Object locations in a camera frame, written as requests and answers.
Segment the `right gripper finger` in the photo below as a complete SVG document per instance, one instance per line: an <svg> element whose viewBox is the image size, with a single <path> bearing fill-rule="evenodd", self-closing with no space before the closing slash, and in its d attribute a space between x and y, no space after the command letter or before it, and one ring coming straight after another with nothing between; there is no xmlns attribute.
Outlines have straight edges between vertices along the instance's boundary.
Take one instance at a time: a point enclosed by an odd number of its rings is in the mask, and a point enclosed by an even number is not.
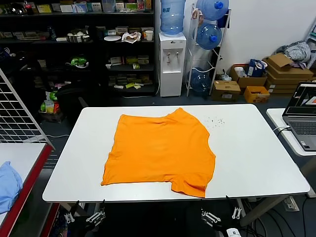
<svg viewBox="0 0 316 237"><path fill-rule="evenodd" d="M201 208L201 219L210 227L221 227L221 219L211 212L204 210L203 208Z"/></svg>
<svg viewBox="0 0 316 237"><path fill-rule="evenodd" d="M225 196L226 201L229 205L230 212L231 212L231 218L233 220L239 220L240 214L241 214L241 207L239 206L238 202L235 199L231 199L228 196Z"/></svg>

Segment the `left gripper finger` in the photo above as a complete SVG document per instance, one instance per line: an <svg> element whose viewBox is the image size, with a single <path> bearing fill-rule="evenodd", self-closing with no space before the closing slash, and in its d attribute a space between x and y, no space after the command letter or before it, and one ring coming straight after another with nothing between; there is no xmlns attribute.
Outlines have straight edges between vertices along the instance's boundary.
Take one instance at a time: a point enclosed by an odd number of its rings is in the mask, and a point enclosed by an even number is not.
<svg viewBox="0 0 316 237"><path fill-rule="evenodd" d="M75 213L79 208L79 200L76 203L67 203L67 205L70 207L70 210L64 214L66 222L74 222Z"/></svg>
<svg viewBox="0 0 316 237"><path fill-rule="evenodd" d="M89 224L100 224L105 218L105 200L100 203L96 203L95 212L93 215L86 219L86 223Z"/></svg>

